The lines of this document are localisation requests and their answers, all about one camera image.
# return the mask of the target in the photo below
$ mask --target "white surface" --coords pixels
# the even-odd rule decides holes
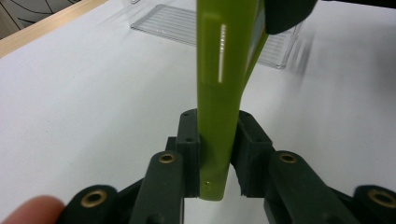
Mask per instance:
[[[0,60],[0,220],[38,194],[134,183],[196,107],[195,48],[130,30],[122,9],[110,0]],[[319,2],[288,69],[257,65],[241,109],[330,186],[396,190],[395,40],[394,10]],[[221,203],[187,200],[186,223],[267,223],[229,180]]]

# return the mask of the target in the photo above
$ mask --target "black plastic part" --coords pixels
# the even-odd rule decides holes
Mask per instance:
[[[291,217],[284,204],[268,203],[264,201],[264,210],[269,223],[271,224],[290,224],[292,223]]]
[[[242,195],[264,197],[270,180],[268,163],[274,152],[272,141],[260,124],[249,113],[240,111],[231,164]]]
[[[357,215],[359,215],[360,212],[355,209],[355,206],[352,203],[352,197],[336,189],[332,189],[332,188],[330,189],[332,190],[332,193],[334,193],[334,195],[338,198],[338,200],[340,200],[341,203],[343,203],[346,209],[349,210],[349,212],[351,212],[358,219]]]
[[[366,6],[372,6],[372,7],[396,8],[396,1],[394,1],[394,0],[334,0],[334,1],[366,5]]]
[[[57,224],[119,223],[119,198],[110,186],[96,185],[80,191],[61,213]]]
[[[268,191],[265,197],[268,204],[264,208],[270,217],[277,215],[268,208],[283,204],[293,224],[359,223],[297,154],[275,152],[270,160],[269,173],[274,188]]]
[[[311,14],[317,0],[265,0],[265,29],[269,35],[289,30]]]
[[[199,197],[200,149],[197,110],[188,110],[180,115],[176,138],[176,151],[184,160],[185,198]]]
[[[354,211],[363,224],[394,224],[396,193],[379,186],[360,186],[352,199]]]
[[[140,179],[128,188],[119,192],[120,224],[128,223],[132,211],[134,210],[134,202],[137,199],[137,194],[139,193],[142,183],[143,179]]]
[[[151,158],[129,224],[179,224],[184,217],[183,158],[165,151]]]

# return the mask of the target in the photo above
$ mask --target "fingertip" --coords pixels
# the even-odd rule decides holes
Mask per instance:
[[[17,208],[3,224],[54,224],[63,210],[64,203],[59,199],[38,196]]]

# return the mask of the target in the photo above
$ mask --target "clear plastic container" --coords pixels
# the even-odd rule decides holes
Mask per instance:
[[[122,0],[132,29],[147,34],[196,45],[195,1]],[[279,35],[269,35],[257,61],[283,69],[303,23]]]

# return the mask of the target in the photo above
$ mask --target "green plastic object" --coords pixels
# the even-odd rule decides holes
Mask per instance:
[[[244,88],[268,37],[261,0],[197,0],[200,198],[223,198]]]

